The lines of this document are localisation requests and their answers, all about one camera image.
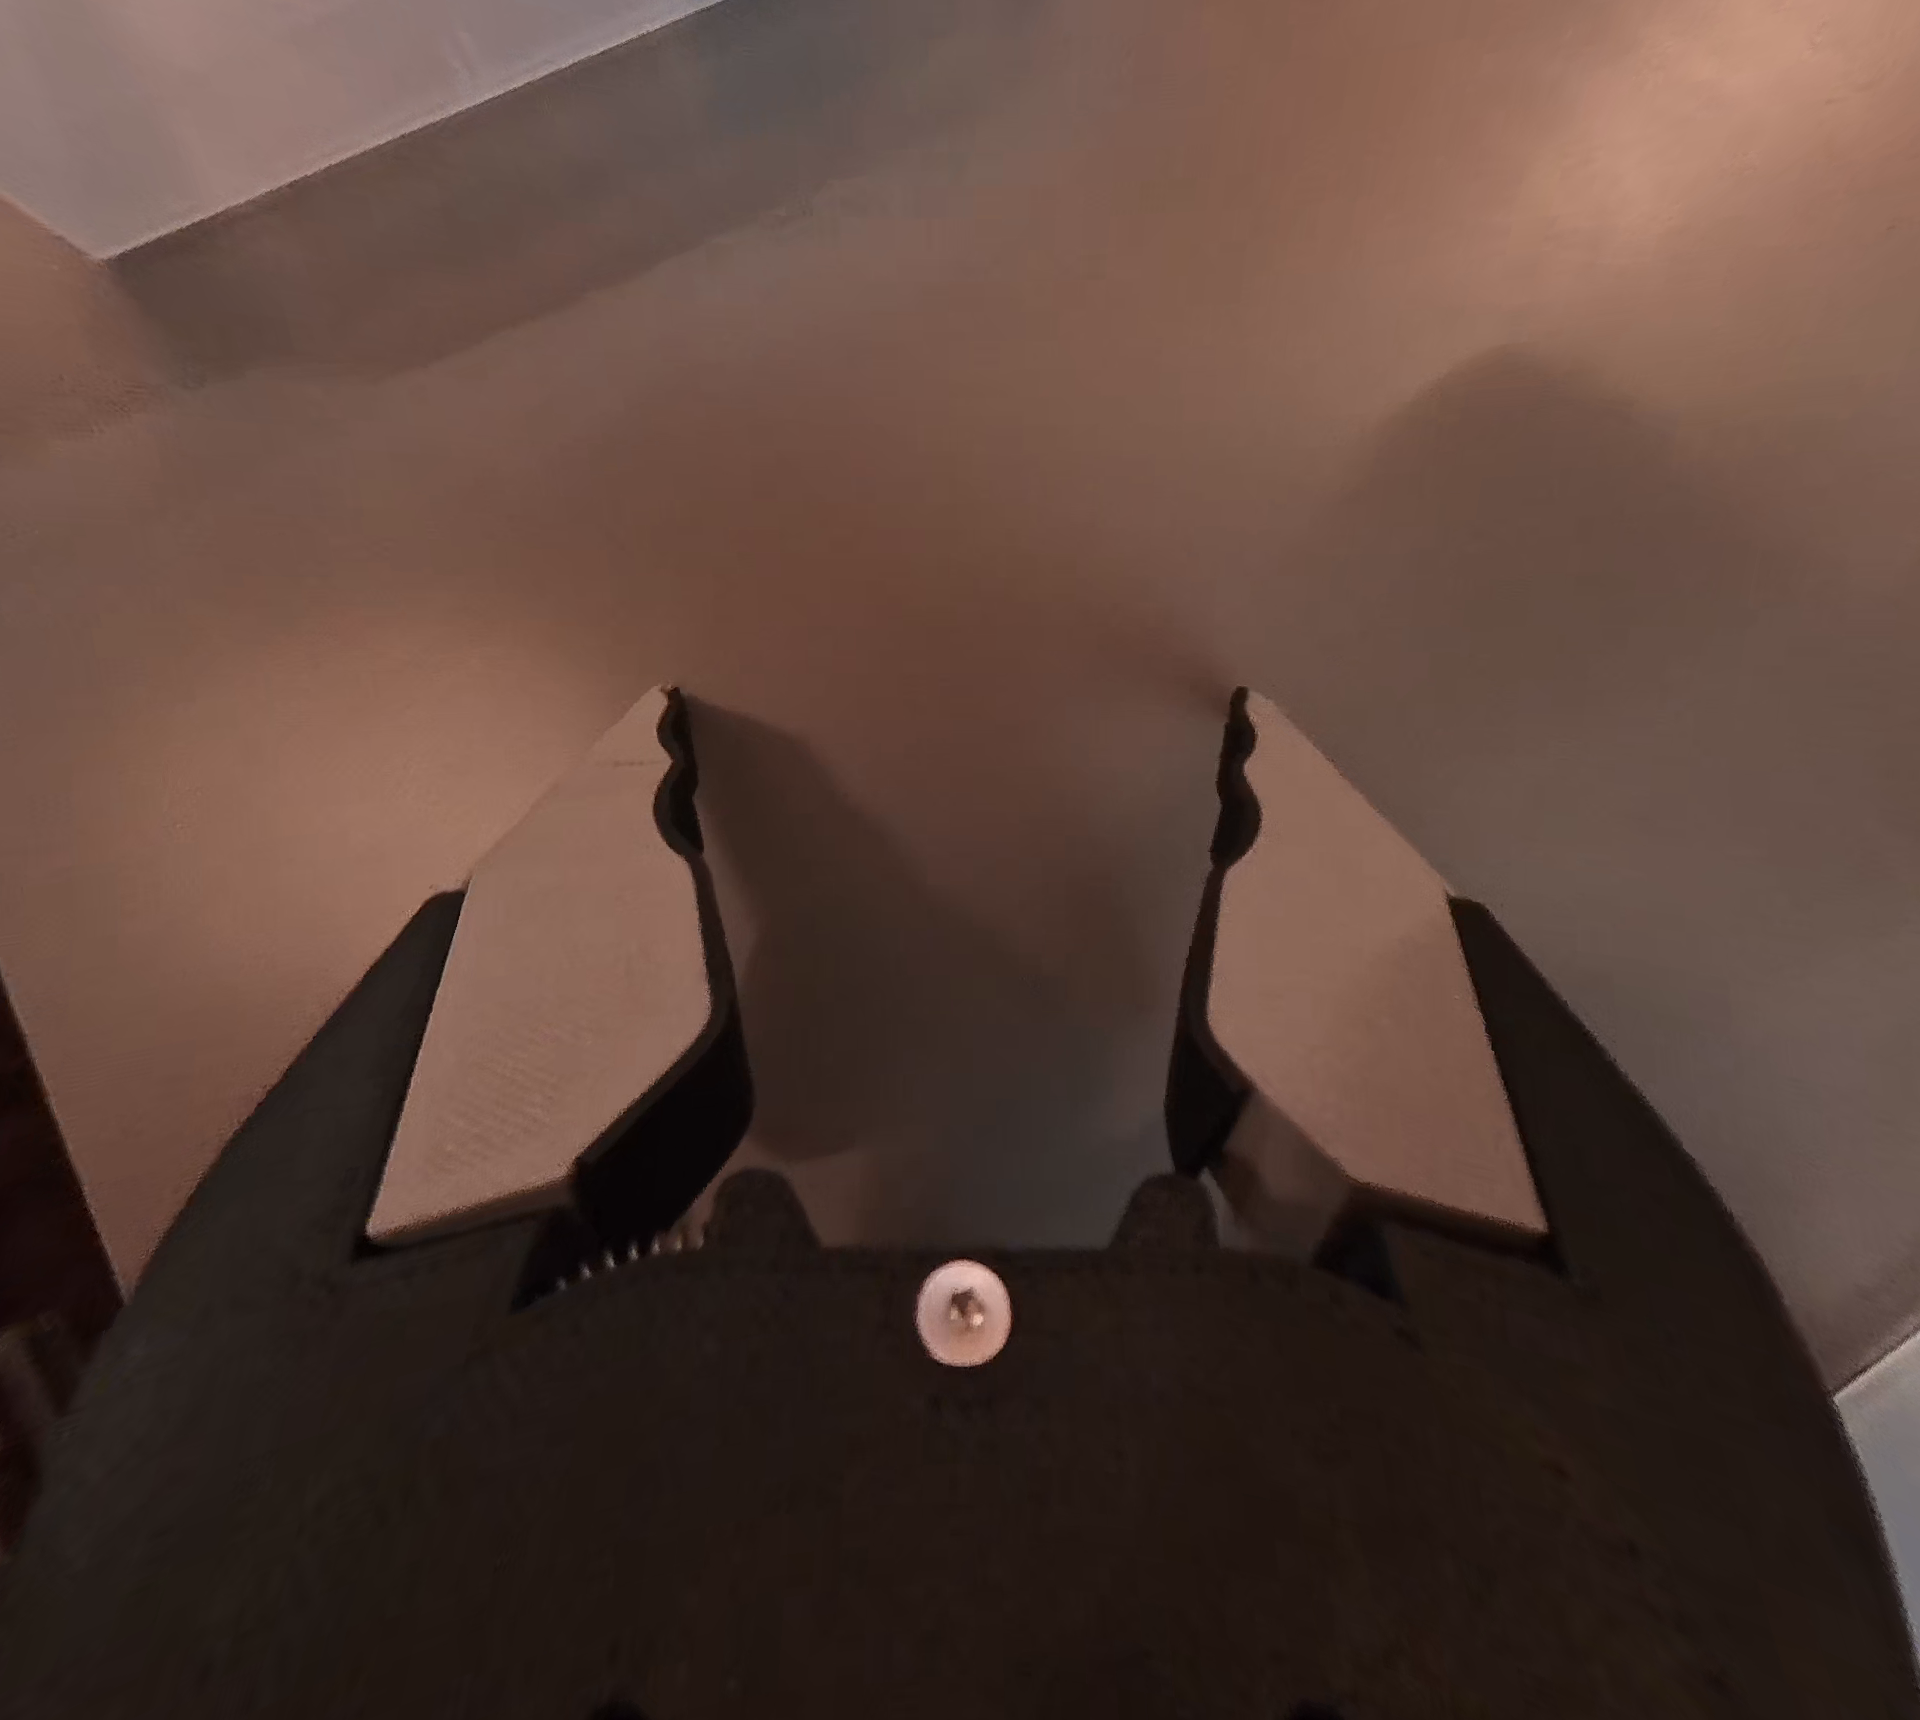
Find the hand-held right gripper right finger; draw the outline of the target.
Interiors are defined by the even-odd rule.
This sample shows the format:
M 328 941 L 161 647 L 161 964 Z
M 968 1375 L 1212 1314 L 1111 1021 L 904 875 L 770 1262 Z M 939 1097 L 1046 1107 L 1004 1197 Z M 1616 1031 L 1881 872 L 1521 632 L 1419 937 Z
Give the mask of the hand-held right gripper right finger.
M 1252 685 L 1221 723 L 1161 1140 L 1232 1252 L 1337 1262 L 1384 1225 L 1546 1252 L 1449 881 Z

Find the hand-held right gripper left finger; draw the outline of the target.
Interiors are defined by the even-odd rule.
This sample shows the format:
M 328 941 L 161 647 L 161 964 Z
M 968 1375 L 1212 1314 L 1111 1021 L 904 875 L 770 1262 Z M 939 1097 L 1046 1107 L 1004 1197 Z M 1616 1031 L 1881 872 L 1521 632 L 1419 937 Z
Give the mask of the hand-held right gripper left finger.
M 691 708 L 656 685 L 472 872 L 367 1252 L 526 1225 L 515 1303 L 545 1303 L 702 1252 L 747 1129 Z

